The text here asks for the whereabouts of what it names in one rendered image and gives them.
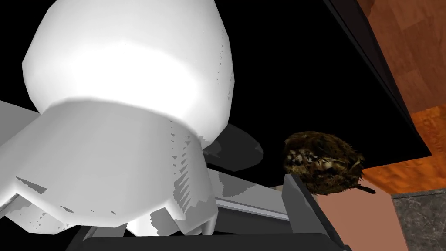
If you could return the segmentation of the grey stone block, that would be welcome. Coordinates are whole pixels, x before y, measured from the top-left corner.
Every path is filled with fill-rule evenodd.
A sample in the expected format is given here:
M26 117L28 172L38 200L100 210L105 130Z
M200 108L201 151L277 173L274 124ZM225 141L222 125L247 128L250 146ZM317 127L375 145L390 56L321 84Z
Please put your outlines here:
M446 251L446 188L393 194L409 251Z

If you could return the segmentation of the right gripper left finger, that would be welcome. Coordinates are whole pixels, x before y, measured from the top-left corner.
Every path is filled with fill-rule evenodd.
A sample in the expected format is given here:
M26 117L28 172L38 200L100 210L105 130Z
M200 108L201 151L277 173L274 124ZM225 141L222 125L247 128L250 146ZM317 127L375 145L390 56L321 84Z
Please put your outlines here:
M126 227L127 224L115 228L82 226L71 241L71 244L79 244L81 241L92 237L123 237Z

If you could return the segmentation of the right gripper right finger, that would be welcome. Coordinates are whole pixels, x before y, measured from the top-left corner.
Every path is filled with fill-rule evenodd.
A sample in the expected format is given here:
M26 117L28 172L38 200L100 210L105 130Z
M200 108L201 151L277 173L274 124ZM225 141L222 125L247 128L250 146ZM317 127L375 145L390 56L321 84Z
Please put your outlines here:
M339 248L348 248L298 176L285 175L282 200L293 233L324 234Z

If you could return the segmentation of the brown hairy ball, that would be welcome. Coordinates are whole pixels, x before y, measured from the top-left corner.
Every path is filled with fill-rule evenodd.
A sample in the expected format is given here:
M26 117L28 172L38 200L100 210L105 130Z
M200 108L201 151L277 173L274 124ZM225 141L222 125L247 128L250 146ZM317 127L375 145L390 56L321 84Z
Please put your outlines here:
M333 134L299 132L284 144L285 171L298 176L311 194L329 195L349 189L376 193L359 183L363 179L363 155Z

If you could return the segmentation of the black table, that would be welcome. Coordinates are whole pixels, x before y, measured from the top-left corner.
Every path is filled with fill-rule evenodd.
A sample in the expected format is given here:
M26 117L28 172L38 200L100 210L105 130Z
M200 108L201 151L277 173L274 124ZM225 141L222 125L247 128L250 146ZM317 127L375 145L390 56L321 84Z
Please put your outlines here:
M357 35L328 4L331 0L0 0L0 100L36 111L21 61L45 14L62 1L87 4L68 16L93 35L121 35L138 46L148 66L132 65L116 79L120 94L217 122L209 102L192 108L190 81L223 78L219 61L197 58L206 37L229 36L235 89L229 123L252 136L224 132L216 166L239 178L277 185L283 177L284 140L295 132L334 134L365 157L364 167L431 156L411 121L371 29L355 0L347 5L365 32Z

